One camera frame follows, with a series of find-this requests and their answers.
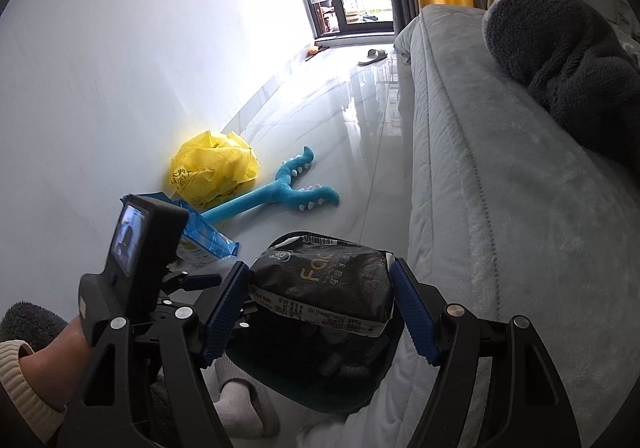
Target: camera screen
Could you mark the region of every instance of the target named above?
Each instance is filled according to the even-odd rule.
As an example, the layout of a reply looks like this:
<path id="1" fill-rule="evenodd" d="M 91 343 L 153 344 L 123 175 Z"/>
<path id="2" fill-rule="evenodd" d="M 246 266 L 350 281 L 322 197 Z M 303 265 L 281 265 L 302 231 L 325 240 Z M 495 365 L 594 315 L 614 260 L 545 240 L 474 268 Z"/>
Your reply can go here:
<path id="1" fill-rule="evenodd" d="M 127 205 L 113 238 L 111 253 L 127 277 L 131 277 L 147 215 L 144 209 Z"/>

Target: white sock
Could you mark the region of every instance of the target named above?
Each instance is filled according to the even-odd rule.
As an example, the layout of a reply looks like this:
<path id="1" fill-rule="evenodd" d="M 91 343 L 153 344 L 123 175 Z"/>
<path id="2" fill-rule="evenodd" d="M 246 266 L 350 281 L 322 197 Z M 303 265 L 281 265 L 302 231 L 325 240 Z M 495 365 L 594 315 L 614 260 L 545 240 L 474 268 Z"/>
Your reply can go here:
<path id="1" fill-rule="evenodd" d="M 264 432 L 262 421 L 251 404 L 249 388 L 243 381 L 229 381 L 220 391 L 220 400 L 213 404 L 229 437 L 258 439 Z"/>

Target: black package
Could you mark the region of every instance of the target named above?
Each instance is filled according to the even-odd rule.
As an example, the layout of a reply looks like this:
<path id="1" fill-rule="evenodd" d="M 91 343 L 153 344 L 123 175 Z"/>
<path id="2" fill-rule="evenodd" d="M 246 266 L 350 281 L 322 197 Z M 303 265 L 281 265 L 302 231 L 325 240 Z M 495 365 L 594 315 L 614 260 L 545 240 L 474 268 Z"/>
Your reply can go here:
<path id="1" fill-rule="evenodd" d="M 386 254 L 369 247 L 289 233 L 262 253 L 252 271 L 251 298 L 281 316 L 373 337 L 391 317 Z"/>

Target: yellow plastic bag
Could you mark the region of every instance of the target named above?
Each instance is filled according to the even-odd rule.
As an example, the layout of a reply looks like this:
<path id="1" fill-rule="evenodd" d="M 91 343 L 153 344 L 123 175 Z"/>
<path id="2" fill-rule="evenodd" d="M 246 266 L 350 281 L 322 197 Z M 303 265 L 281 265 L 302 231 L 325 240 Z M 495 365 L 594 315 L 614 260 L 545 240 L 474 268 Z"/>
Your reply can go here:
<path id="1" fill-rule="evenodd" d="M 255 179 L 260 164 L 235 132 L 206 131 L 182 145 L 171 161 L 169 182 L 199 211 L 229 198 L 241 183 Z"/>

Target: cream ribbed cuff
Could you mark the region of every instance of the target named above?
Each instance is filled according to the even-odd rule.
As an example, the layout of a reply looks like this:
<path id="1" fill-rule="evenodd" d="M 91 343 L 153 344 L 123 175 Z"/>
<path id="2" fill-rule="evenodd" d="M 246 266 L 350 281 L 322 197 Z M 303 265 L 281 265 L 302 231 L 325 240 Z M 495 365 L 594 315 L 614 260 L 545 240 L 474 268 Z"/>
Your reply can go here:
<path id="1" fill-rule="evenodd" d="M 21 349 L 33 354 L 33 349 L 24 341 L 0 343 L 0 384 L 29 428 L 46 443 L 56 433 L 65 415 L 42 401 L 29 386 L 18 362 Z"/>

